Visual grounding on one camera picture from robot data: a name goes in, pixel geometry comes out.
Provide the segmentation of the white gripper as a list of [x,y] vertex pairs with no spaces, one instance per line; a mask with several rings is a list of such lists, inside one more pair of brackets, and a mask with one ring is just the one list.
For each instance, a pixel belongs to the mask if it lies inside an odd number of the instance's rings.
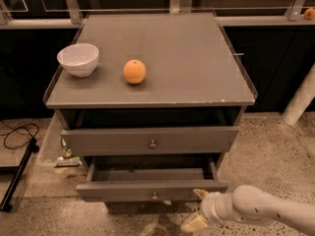
[[222,220],[219,217],[216,209],[216,199],[221,194],[219,192],[209,193],[208,191],[203,189],[194,189],[193,192],[202,200],[200,204],[200,210],[202,214],[200,214],[199,212],[191,214],[181,224],[181,230],[190,233],[205,229],[208,227],[207,219],[211,223],[222,224]]

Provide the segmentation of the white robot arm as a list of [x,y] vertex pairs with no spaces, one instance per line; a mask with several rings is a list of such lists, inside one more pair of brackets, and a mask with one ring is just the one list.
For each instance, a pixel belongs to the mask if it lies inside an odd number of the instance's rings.
[[197,189],[200,209],[182,224],[184,231],[276,221],[314,236],[314,116],[305,112],[314,98],[314,74],[308,72],[283,115],[245,118],[223,163],[235,188],[226,194]]

